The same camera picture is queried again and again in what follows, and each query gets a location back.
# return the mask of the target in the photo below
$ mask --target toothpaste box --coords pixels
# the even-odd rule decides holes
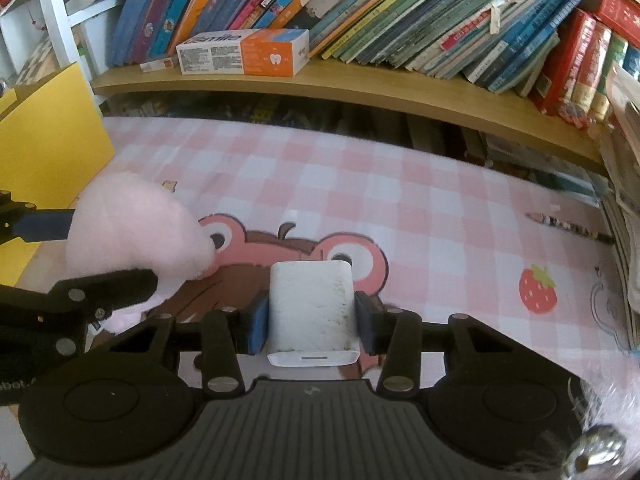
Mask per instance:
[[[309,60],[309,31],[298,28],[203,32],[177,46],[187,74],[293,77]]]

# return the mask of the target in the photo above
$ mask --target yellow folder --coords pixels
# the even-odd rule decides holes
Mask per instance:
[[[16,202],[66,208],[112,156],[77,64],[0,99],[0,189]],[[0,283],[15,285],[38,246],[0,245]]]

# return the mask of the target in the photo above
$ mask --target wooden shelf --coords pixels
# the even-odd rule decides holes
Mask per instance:
[[[92,81],[96,94],[209,90],[331,99],[397,110],[460,124],[606,174],[589,136],[559,118],[540,114],[512,92],[494,95],[462,78],[444,81],[405,70],[313,59],[293,78],[242,75],[183,76],[179,69],[143,73],[115,68]]]

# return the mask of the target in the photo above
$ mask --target pink fluffy fabric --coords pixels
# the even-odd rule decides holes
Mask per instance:
[[[213,241],[169,190],[133,173],[105,174],[79,197],[66,242],[66,275],[155,272],[156,293],[145,303],[117,310],[105,322],[105,330],[120,333],[185,281],[215,272],[215,252]]]

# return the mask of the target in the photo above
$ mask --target pencil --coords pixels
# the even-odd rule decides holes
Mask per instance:
[[[616,243],[615,239],[609,235],[589,231],[587,228],[574,224],[573,222],[562,222],[553,216],[547,216],[543,213],[526,213],[526,216],[538,224],[562,229],[563,231],[568,231],[575,235],[589,238],[590,240],[597,240],[603,244],[613,245]]]

